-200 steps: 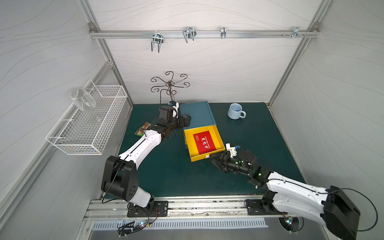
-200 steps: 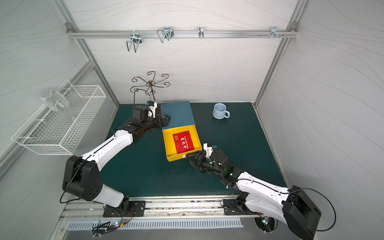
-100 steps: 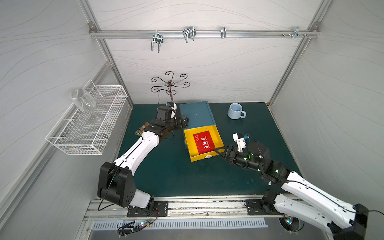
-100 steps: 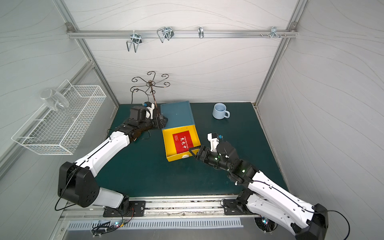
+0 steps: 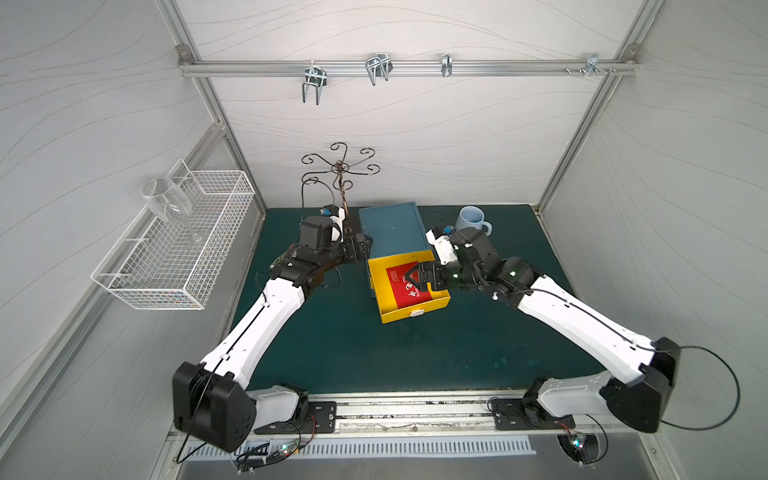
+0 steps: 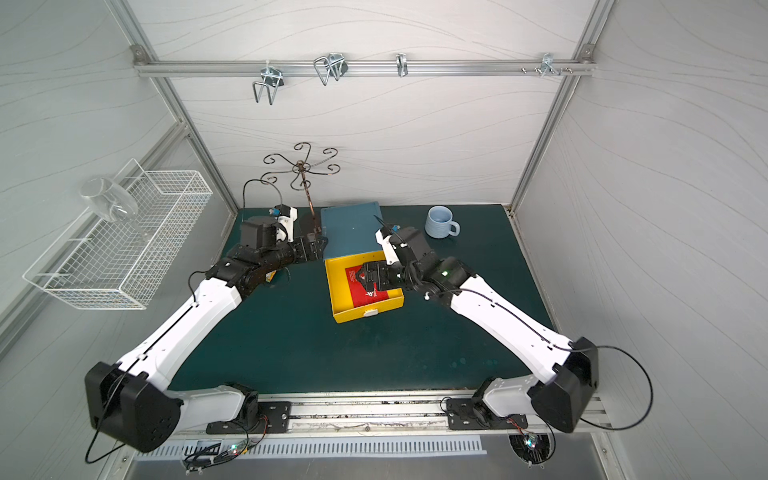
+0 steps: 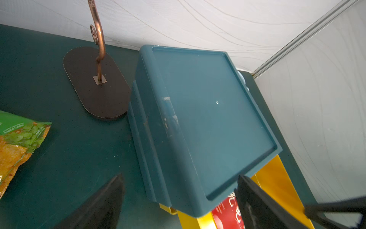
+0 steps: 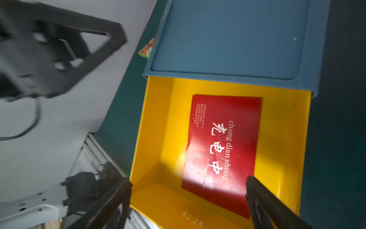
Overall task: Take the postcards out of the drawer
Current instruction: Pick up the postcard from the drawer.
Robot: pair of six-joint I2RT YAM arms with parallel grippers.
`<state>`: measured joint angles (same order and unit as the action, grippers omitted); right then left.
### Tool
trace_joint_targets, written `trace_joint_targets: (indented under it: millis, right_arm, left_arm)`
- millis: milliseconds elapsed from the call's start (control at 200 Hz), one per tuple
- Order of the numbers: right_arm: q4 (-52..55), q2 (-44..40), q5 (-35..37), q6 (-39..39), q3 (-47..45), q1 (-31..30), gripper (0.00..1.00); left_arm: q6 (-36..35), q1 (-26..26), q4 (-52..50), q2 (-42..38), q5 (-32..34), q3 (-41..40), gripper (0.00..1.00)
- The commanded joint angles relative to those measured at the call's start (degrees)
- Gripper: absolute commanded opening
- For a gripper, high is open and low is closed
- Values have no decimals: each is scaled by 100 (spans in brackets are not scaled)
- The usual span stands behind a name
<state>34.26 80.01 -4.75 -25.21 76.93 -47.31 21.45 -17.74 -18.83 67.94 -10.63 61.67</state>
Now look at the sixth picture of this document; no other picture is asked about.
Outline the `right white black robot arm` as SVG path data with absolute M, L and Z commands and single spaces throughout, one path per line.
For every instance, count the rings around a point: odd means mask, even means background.
M 527 377 L 485 382 L 474 397 L 483 420 L 536 414 L 564 433 L 575 430 L 599 380 L 597 346 L 571 340 L 534 320 L 496 292 L 459 259 L 440 257 L 422 231 L 383 225 L 375 234 L 383 259 L 366 262 L 356 275 L 368 292 L 419 293 L 469 319 L 529 369 Z

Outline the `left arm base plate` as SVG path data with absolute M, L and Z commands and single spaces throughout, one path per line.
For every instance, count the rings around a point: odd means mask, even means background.
M 288 401 L 251 402 L 235 419 L 209 423 L 205 432 L 208 435 L 283 434 L 288 431 L 291 408 L 292 403 Z

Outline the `yellow top drawer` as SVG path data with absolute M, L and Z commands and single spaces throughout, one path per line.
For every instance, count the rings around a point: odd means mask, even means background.
M 368 292 L 356 277 L 364 263 L 384 259 L 384 253 L 377 251 L 324 261 L 332 315 L 337 324 L 369 318 L 403 307 L 405 297 L 401 289 L 374 289 Z

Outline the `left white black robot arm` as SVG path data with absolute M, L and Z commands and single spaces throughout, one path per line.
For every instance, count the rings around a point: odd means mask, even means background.
M 86 400 L 95 432 L 151 452 L 174 433 L 193 427 L 254 427 L 258 394 L 248 387 L 179 392 L 169 386 L 196 347 L 269 273 L 319 260 L 327 244 L 317 233 L 295 235 L 288 216 L 258 218 L 256 233 L 205 271 L 192 296 L 157 330 L 116 363 L 99 362 L 88 371 Z

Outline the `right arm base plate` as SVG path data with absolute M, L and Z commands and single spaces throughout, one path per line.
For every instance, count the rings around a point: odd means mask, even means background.
M 524 414 L 500 417 L 472 398 L 444 397 L 440 409 L 445 414 L 450 430 L 525 430 L 528 428 Z

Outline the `teal drawer cabinet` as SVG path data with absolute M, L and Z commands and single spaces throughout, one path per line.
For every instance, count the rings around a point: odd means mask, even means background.
M 333 259 L 381 250 L 375 235 L 381 228 L 378 202 L 321 210 L 322 233 L 328 239 L 325 259 Z

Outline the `red postcard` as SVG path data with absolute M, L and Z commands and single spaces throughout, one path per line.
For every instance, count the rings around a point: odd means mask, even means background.
M 388 300 L 389 295 L 387 291 L 379 291 L 377 289 L 374 289 L 373 291 L 367 291 L 364 288 L 363 284 L 357 278 L 357 273 L 360 271 L 360 269 L 361 265 L 348 267 L 345 269 L 353 306 L 357 308 Z

